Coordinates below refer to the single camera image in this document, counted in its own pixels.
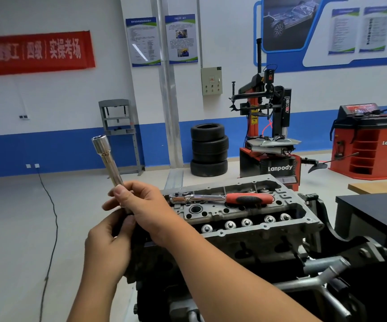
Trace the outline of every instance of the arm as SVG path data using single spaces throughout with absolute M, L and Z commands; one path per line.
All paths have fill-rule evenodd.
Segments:
M 140 182 L 117 186 L 103 208 L 130 208 L 153 241 L 169 250 L 207 322 L 318 321 L 270 283 L 236 263 L 180 218 L 160 191 Z
M 135 227 L 134 217 L 126 217 L 121 232 L 113 238 L 112 227 L 122 214 L 122 209 L 116 210 L 90 230 L 85 241 L 83 275 L 67 322 L 110 320 L 111 302 L 129 263 Z

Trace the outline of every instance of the hand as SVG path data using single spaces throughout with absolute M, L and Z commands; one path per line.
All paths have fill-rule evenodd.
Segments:
M 125 215 L 123 209 L 116 210 L 89 231 L 85 241 L 82 284 L 114 291 L 125 273 L 131 258 L 135 218 L 127 216 L 119 235 L 113 238 L 111 230 L 122 215 Z
M 113 198 L 104 203 L 102 208 L 111 210 L 121 205 L 130 209 L 137 223 L 150 233 L 153 242 L 166 247 L 171 229 L 187 223 L 171 209 L 157 187 L 138 181 L 124 184 L 110 190 L 108 195 Z

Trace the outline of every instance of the stacked tires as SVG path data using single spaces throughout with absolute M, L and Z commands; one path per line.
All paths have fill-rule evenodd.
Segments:
M 190 128 L 193 160 L 190 171 L 195 176 L 212 177 L 228 171 L 229 140 L 222 124 L 200 124 Z

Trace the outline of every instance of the electrical control box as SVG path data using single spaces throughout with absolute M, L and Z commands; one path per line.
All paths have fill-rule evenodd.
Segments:
M 222 67 L 201 69 L 202 95 L 220 95 L 223 93 Z

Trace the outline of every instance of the person's right hand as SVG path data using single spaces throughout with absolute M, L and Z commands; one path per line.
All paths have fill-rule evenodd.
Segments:
M 168 233 L 187 224 L 168 205 L 159 189 L 153 185 L 129 181 L 124 186 L 118 185 L 108 193 L 112 198 L 102 205 L 105 211 L 117 206 L 130 209 L 137 223 L 150 233 L 153 242 L 166 247 Z

